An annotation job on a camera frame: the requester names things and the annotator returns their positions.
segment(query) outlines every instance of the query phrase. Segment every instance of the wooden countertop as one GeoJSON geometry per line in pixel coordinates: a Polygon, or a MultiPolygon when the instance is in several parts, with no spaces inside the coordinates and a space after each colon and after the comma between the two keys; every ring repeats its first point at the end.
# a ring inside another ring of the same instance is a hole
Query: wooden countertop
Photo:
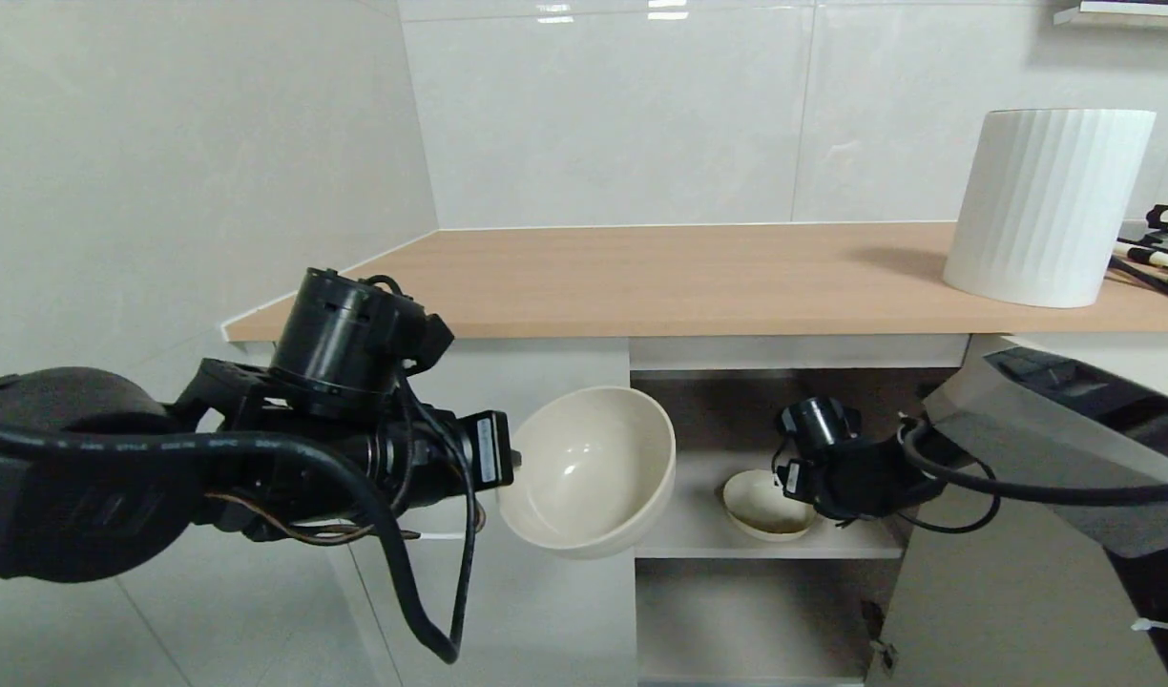
{"type": "MultiPolygon", "coordinates": [[[[349,270],[387,273],[461,339],[1168,331],[1168,299],[1108,278],[1089,308],[941,282],[953,222],[437,231],[349,270]]],[[[272,341],[291,297],[227,322],[272,341]]]]}

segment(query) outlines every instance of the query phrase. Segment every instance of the white bowl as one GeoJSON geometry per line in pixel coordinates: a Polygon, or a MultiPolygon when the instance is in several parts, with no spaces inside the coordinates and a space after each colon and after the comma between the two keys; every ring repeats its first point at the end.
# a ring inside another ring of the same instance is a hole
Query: white bowl
{"type": "Polygon", "coordinates": [[[520,467],[498,491],[500,514],[526,542],[563,557],[633,547],[673,495],[673,424],[633,388],[584,388],[550,401],[520,425],[512,447],[520,467]]]}
{"type": "Polygon", "coordinates": [[[724,483],[724,509],[742,532],[764,542],[798,539],[816,519],[809,504],[788,499],[769,470],[734,474],[724,483]]]}

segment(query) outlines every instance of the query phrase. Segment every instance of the pen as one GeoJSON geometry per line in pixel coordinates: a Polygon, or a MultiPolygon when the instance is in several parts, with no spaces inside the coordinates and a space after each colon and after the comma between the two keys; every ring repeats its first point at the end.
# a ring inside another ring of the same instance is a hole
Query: pen
{"type": "Polygon", "coordinates": [[[1153,251],[1150,248],[1133,247],[1133,244],[1119,241],[1114,244],[1114,254],[1133,263],[1168,270],[1168,252],[1153,251]]]}

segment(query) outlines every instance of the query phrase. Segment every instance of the white cylinder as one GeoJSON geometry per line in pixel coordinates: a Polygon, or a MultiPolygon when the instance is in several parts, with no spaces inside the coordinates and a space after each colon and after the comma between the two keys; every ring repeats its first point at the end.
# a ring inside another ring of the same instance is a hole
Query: white cylinder
{"type": "Polygon", "coordinates": [[[987,113],[945,282],[1011,304],[1098,300],[1155,112],[987,113]]]}

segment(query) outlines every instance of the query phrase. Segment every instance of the black cable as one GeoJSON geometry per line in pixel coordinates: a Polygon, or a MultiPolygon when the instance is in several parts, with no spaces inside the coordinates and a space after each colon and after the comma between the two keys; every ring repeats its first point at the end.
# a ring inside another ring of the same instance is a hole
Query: black cable
{"type": "Polygon", "coordinates": [[[903,436],[902,449],[906,462],[912,466],[924,471],[936,479],[941,479],[959,487],[969,488],[972,492],[981,492],[1003,499],[1015,499],[1017,501],[1030,501],[1034,504],[1050,504],[1055,506],[1143,506],[1150,504],[1168,504],[1168,484],[1152,484],[1152,486],[1120,486],[1110,488],[1066,488],[1058,486],[1034,486],[1034,484],[1016,484],[1011,481],[995,481],[983,479],[973,474],[965,474],[946,466],[934,464],[920,454],[916,442],[931,425],[920,422],[906,436],[903,436]]]}
{"type": "Polygon", "coordinates": [[[774,450],[774,456],[771,456],[771,474],[774,476],[774,479],[779,479],[779,474],[774,472],[774,467],[779,464],[779,457],[784,454],[786,449],[788,449],[790,443],[792,443],[792,438],[790,436],[785,436],[784,440],[779,444],[779,449],[774,450]]]}
{"type": "Polygon", "coordinates": [[[99,457],[142,457],[151,453],[164,458],[271,453],[304,462],[340,483],[375,527],[384,561],[389,564],[389,578],[392,580],[402,617],[415,638],[445,662],[457,661],[461,632],[454,627],[450,637],[445,637],[423,609],[397,518],[394,518],[382,492],[368,476],[333,449],[299,436],[270,431],[236,431],[230,435],[62,435],[4,424],[0,424],[0,443],[22,452],[83,458],[96,457],[98,453],[99,457]]]}
{"type": "MultiPolygon", "coordinates": [[[[990,470],[989,465],[985,464],[985,462],[981,462],[973,456],[969,456],[969,458],[972,458],[973,462],[976,462],[978,466],[981,466],[982,472],[987,476],[987,479],[990,480],[995,479],[995,471],[990,470]]],[[[992,497],[990,507],[987,508],[987,512],[983,514],[983,516],[976,519],[976,521],[973,521],[969,525],[962,525],[960,527],[932,525],[930,522],[920,521],[920,519],[911,518],[906,513],[898,513],[898,518],[902,518],[904,519],[904,521],[915,525],[916,527],[922,527],[929,532],[938,532],[939,534],[971,534],[972,532],[978,532],[983,527],[990,525],[990,521],[993,521],[995,516],[997,516],[999,514],[999,505],[1000,505],[1000,497],[992,497]]]]}
{"type": "Polygon", "coordinates": [[[394,495],[394,513],[401,513],[405,506],[405,497],[409,495],[410,483],[415,479],[415,418],[410,417],[410,404],[405,398],[398,400],[402,404],[402,418],[405,421],[405,469],[402,471],[402,481],[397,486],[397,494],[394,495]]]}
{"type": "Polygon", "coordinates": [[[404,296],[404,293],[402,293],[402,287],[397,285],[396,279],[388,277],[388,275],[383,273],[374,275],[373,277],[361,279],[361,282],[370,284],[373,286],[383,284],[384,286],[389,287],[389,291],[394,292],[394,296],[404,296]]]}
{"type": "Polygon", "coordinates": [[[449,630],[453,643],[459,645],[461,632],[466,629],[466,599],[470,596],[470,577],[474,567],[474,543],[478,539],[478,501],[474,492],[474,477],[466,453],[461,451],[457,439],[453,439],[440,421],[437,421],[426,405],[419,402],[418,396],[415,396],[415,389],[410,387],[410,380],[406,379],[404,370],[397,373],[397,384],[423,422],[431,426],[431,431],[439,436],[440,443],[444,443],[449,452],[452,453],[457,465],[461,469],[461,481],[465,483],[466,487],[466,542],[461,546],[461,570],[457,575],[457,597],[453,599],[452,625],[449,630]]]}

